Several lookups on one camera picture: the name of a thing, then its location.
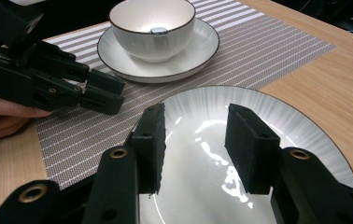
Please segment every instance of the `placemat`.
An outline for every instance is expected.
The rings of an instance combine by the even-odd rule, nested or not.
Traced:
[[[196,17],[219,33],[219,50],[199,73],[171,83],[126,81],[125,102],[116,116],[82,108],[62,108],[35,124],[48,177],[62,189],[95,174],[104,150],[122,145],[142,111],[192,88],[228,85],[258,90],[334,46],[234,0],[191,1]],[[74,53],[80,63],[112,74],[97,54],[103,23],[49,42]]]

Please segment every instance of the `white bowl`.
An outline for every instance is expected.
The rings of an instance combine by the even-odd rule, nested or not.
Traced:
[[[164,62],[182,51],[194,18],[195,8],[185,0],[127,0],[109,13],[119,44],[149,63]]]

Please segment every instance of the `striped placemat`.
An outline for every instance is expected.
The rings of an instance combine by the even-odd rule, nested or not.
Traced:
[[[199,73],[165,84],[126,81],[125,102],[116,116],[62,108],[36,120],[49,179],[66,188],[92,175],[104,150],[123,144],[142,111],[192,88],[228,85],[258,90],[332,50],[333,45],[234,0],[196,0],[197,18],[220,37],[219,51]],[[108,23],[49,41],[74,53],[90,68],[112,74],[97,54]]]

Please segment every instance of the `plate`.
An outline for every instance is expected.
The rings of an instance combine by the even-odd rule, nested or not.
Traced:
[[[281,147],[316,154],[353,188],[353,172],[334,142],[311,119],[250,89],[203,87],[164,101],[166,150],[158,195],[140,196],[141,223],[275,223],[269,195],[245,194],[224,147],[228,105],[252,109],[281,138]]]
[[[135,82],[164,83],[189,77],[206,67],[219,48],[215,29],[195,19],[191,40],[177,55],[162,63],[147,63],[125,51],[112,27],[98,41],[98,55],[116,75]]]

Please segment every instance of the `wood surface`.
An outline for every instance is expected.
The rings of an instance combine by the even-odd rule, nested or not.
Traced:
[[[241,0],[336,46],[261,91],[293,105],[335,142],[353,169],[353,34],[269,0]],[[0,139],[0,204],[17,187],[47,178],[35,125]]]

